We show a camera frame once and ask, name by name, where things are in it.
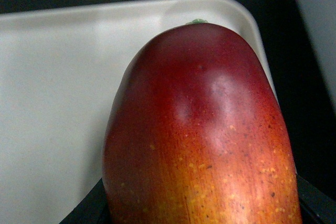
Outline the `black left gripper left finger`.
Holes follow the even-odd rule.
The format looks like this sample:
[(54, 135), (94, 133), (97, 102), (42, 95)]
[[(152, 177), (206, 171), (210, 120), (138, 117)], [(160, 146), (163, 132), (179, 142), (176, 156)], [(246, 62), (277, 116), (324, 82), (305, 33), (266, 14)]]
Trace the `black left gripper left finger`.
[(102, 179), (60, 224), (106, 224), (110, 214)]

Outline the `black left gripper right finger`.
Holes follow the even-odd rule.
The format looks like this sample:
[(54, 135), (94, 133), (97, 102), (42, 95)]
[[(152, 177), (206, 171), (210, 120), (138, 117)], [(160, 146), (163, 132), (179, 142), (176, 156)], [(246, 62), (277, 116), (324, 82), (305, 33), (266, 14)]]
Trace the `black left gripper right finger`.
[(303, 223), (335, 224), (335, 200), (297, 174)]

